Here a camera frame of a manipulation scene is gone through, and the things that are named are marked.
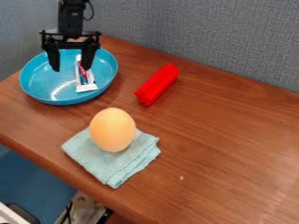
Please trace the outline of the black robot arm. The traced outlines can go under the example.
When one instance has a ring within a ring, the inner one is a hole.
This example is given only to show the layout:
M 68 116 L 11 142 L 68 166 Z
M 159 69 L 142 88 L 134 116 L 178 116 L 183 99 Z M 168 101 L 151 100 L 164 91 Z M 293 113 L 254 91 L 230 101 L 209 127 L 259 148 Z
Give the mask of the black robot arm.
M 102 33 L 83 30 L 83 22 L 92 19 L 84 16 L 87 6 L 91 8 L 91 13 L 95 13 L 90 0 L 59 0 L 58 28 L 40 31 L 42 49 L 47 52 L 55 72 L 60 71 L 60 49 L 80 49 L 82 66 L 86 70 L 92 67 L 96 51 L 100 49 Z

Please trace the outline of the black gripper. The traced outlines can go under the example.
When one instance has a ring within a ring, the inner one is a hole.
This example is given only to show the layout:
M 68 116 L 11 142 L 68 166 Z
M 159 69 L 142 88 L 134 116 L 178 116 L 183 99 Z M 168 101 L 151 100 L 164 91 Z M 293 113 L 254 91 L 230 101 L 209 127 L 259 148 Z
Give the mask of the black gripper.
M 100 48 L 99 31 L 84 31 L 83 22 L 90 21 L 95 15 L 86 18 L 84 10 L 92 3 L 59 3 L 58 28 L 40 31 L 42 49 L 48 54 L 48 60 L 55 72 L 60 71 L 60 51 L 59 49 L 82 49 L 82 66 L 91 69 L 98 49 Z

